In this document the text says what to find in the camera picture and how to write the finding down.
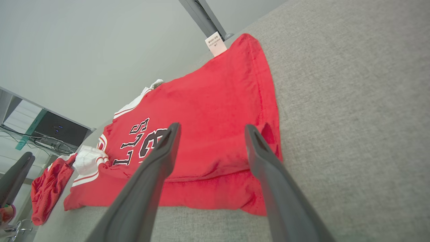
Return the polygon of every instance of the clothing tag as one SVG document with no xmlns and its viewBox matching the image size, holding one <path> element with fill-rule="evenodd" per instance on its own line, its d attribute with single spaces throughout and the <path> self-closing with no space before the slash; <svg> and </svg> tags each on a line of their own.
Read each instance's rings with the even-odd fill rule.
<svg viewBox="0 0 430 242">
<path fill-rule="evenodd" d="M 207 46 L 209 47 L 209 50 L 212 52 L 214 57 L 218 56 L 219 54 L 223 53 L 227 50 L 227 47 L 225 46 L 224 42 L 221 39 L 221 36 L 219 35 L 218 31 L 215 32 L 213 35 L 211 35 L 209 38 L 205 40 Z"/>
</svg>

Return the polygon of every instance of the gray fabric surface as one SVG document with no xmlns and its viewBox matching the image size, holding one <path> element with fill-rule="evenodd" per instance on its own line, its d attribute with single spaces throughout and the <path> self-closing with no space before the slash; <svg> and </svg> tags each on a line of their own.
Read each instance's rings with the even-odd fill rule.
<svg viewBox="0 0 430 242">
<path fill-rule="evenodd" d="M 339 241 L 430 238 L 429 12 L 428 0 L 290 0 L 243 31 L 269 62 L 285 165 Z M 83 241 L 106 210 L 64 212 L 70 185 L 36 242 Z M 241 211 L 160 208 L 152 240 L 270 232 Z"/>
</svg>

